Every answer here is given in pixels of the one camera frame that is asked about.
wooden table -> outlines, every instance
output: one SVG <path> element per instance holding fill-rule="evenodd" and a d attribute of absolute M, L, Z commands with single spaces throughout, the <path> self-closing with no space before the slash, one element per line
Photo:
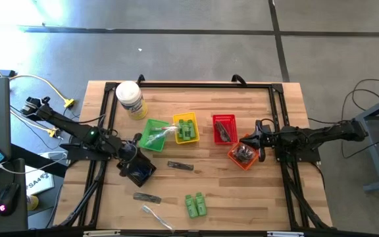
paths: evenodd
<path fill-rule="evenodd" d="M 300 85 L 283 83 L 283 86 L 290 124 L 308 127 Z M 104 87 L 105 81 L 89 82 L 80 120 L 98 116 Z M 169 136 L 161 153 L 143 149 L 157 170 L 141 188 L 128 178 L 120 177 L 116 168 L 118 162 L 110 161 L 103 187 L 98 229 L 164 229 L 153 216 L 141 210 L 144 202 L 133 200 L 134 192 L 162 197 L 160 205 L 147 205 L 178 230 L 290 229 L 281 170 L 274 151 L 266 149 L 264 163 L 256 162 L 248 171 L 243 171 L 227 157 L 230 146 L 215 145 L 213 142 L 213 115 L 234 114 L 238 137 L 252 133 L 256 119 L 271 119 L 267 90 L 143 88 L 142 92 L 149 109 L 144 119 L 131 120 L 122 106 L 117 106 L 114 129 L 119 131 L 122 139 L 132 139 L 135 133 L 142 132 L 147 119 L 172 122 L 175 114 L 195 112 L 200 141 L 178 145 L 174 136 Z M 110 111 L 111 104 L 108 103 L 107 108 Z M 166 165 L 168 160 L 193 164 L 195 170 L 172 169 Z M 82 197 L 88 167 L 89 162 L 79 161 L 67 170 L 54 223 L 65 220 Z M 300 163 L 299 171 L 305 198 L 320 218 L 331 225 L 319 172 L 309 163 Z M 185 195 L 194 196 L 197 192 L 205 195 L 207 216 L 190 219 L 184 203 Z M 300 223 L 296 201 L 294 205 Z M 87 220 L 92 208 L 91 199 Z"/>

concrete floor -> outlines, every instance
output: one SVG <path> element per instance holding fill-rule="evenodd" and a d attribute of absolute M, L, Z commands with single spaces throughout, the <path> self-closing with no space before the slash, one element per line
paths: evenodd
<path fill-rule="evenodd" d="M 38 7 L 32 1 L 12 2 L 0 1 L 0 68 L 48 78 L 79 102 L 88 80 L 136 80 L 139 74 L 147 80 L 228 81 L 238 73 L 247 81 L 282 81 L 274 36 L 37 34 L 9 28 L 39 26 L 44 21 L 84 28 L 272 30 L 267 0 L 58 0 L 37 1 Z M 379 1 L 274 2 L 281 30 L 379 32 Z M 285 36 L 282 45 L 290 81 L 301 83 L 310 117 L 339 120 L 343 99 L 354 85 L 379 78 L 379 38 Z M 379 94 L 379 83 L 361 87 Z M 29 95 L 48 95 L 53 98 L 51 105 L 62 110 L 63 102 L 40 81 L 19 79 L 11 90 L 15 107 L 21 107 Z M 365 92 L 357 94 L 363 107 L 377 100 Z M 349 101 L 345 118 L 360 112 Z M 27 143 L 24 138 L 34 135 L 14 118 L 12 125 L 13 143 L 36 153 L 48 151 L 38 140 Z M 311 127 L 319 126 L 311 122 Z M 365 146 L 347 144 L 345 152 L 353 153 L 361 145 Z M 378 179 L 368 152 L 346 160 L 340 142 L 329 142 L 320 154 L 334 226 L 379 233 L 379 192 L 365 194 L 362 189 Z"/>

computer mouse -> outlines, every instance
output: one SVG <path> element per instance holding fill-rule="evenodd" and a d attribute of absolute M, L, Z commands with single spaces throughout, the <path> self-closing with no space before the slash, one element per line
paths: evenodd
<path fill-rule="evenodd" d="M 11 215 L 17 206 L 17 195 L 20 185 L 11 183 L 5 186 L 0 193 L 0 215 Z"/>

green basket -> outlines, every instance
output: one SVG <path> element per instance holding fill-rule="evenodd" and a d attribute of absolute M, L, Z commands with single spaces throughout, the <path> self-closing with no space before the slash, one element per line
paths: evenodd
<path fill-rule="evenodd" d="M 162 128 L 165 126 L 169 126 L 169 123 L 165 121 L 149 118 L 147 120 L 147 124 L 145 125 L 143 136 L 141 137 L 141 140 L 139 141 L 139 146 L 145 149 L 153 150 L 153 151 L 162 151 L 166 137 L 157 139 L 150 145 L 146 145 L 146 142 L 150 135 L 156 135 L 163 132 L 163 131 L 152 131 L 151 128 Z"/>

white lid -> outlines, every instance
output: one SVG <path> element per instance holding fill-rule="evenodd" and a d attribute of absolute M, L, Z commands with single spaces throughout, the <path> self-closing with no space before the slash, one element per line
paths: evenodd
<path fill-rule="evenodd" d="M 141 95 L 138 85 L 133 81 L 125 81 L 116 88 L 116 96 L 124 104 L 136 102 Z"/>

